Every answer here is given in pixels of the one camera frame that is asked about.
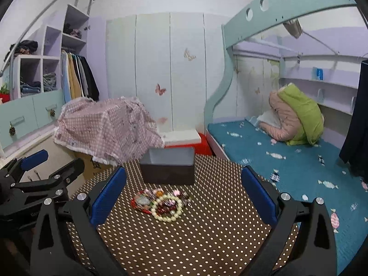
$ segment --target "circular hole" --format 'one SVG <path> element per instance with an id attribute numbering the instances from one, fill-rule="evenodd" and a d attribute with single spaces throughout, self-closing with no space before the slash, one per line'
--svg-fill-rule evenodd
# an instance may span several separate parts
<path id="1" fill-rule="evenodd" d="M 250 21 L 253 17 L 253 10 L 251 8 L 248 8 L 245 14 L 245 18 L 247 19 L 247 21 Z"/>
<path id="2" fill-rule="evenodd" d="M 262 11 L 268 10 L 268 8 L 269 8 L 268 0 L 261 0 L 260 4 L 261 4 L 261 10 Z"/>

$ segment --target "beaded bracelet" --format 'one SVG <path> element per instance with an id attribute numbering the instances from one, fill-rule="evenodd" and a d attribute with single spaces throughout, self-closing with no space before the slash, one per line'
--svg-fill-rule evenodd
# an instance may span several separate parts
<path id="1" fill-rule="evenodd" d="M 170 213 L 172 214 L 171 217 L 162 217 L 162 216 L 159 216 L 157 213 L 156 213 L 156 209 L 157 209 L 157 205 L 165 200 L 174 200 L 176 201 L 177 203 L 177 208 L 176 208 L 176 212 L 173 214 L 171 211 Z M 174 222 L 176 221 L 176 219 L 179 218 L 179 216 L 183 213 L 183 203 L 181 201 L 181 199 L 179 197 L 176 197 L 176 196 L 170 196 L 170 195 L 162 195 L 161 197 L 159 197 L 158 199 L 156 199 L 154 202 L 153 202 L 153 206 L 151 208 L 151 213 L 152 215 L 155 217 L 155 219 L 159 220 L 159 221 L 162 221 L 162 222 Z"/>

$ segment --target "brown polka dot fabric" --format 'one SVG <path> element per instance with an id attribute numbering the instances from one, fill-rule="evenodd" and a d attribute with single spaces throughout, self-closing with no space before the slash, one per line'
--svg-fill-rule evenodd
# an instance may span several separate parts
<path id="1" fill-rule="evenodd" d="M 138 161 L 125 168 L 126 186 L 98 232 L 130 275 L 239 275 L 270 231 L 241 184 L 238 164 L 197 155 L 193 186 L 144 184 Z M 99 173 L 78 192 L 89 192 L 111 172 Z M 130 206 L 138 191 L 158 187 L 165 192 L 179 189 L 192 197 L 191 206 L 175 222 L 160 222 Z M 91 266 L 73 224 L 69 231 L 82 263 Z M 287 261 L 297 231 L 294 225 L 275 268 Z"/>

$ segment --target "blue gripper pad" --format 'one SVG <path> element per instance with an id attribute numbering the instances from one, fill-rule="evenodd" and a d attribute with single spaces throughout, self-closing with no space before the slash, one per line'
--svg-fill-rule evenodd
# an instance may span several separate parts
<path id="1" fill-rule="evenodd" d="M 110 178 L 110 181 L 104 186 L 100 195 L 98 195 L 92 205 L 90 222 L 94 227 L 105 223 L 126 183 L 127 175 L 125 169 L 120 167 Z"/>
<path id="2" fill-rule="evenodd" d="M 261 185 L 261 180 L 258 176 L 254 175 L 249 168 L 244 167 L 241 172 L 241 183 L 262 221 L 271 225 L 272 228 L 276 226 L 276 206 Z"/>
<path id="3" fill-rule="evenodd" d="M 21 163 L 21 169 L 23 171 L 29 171 L 37 167 L 39 164 L 46 162 L 48 158 L 49 154 L 47 153 L 47 151 L 45 151 L 45 149 L 40 150 L 39 152 L 36 152 L 33 155 L 24 158 Z"/>

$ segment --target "pink quilt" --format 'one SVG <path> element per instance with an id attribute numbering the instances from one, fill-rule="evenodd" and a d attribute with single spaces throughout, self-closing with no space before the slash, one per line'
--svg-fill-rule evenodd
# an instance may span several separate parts
<path id="1" fill-rule="evenodd" d="M 150 147 L 164 147 L 156 122 L 137 98 L 76 98 L 63 106 L 58 123 L 55 143 L 103 164 L 122 165 Z"/>

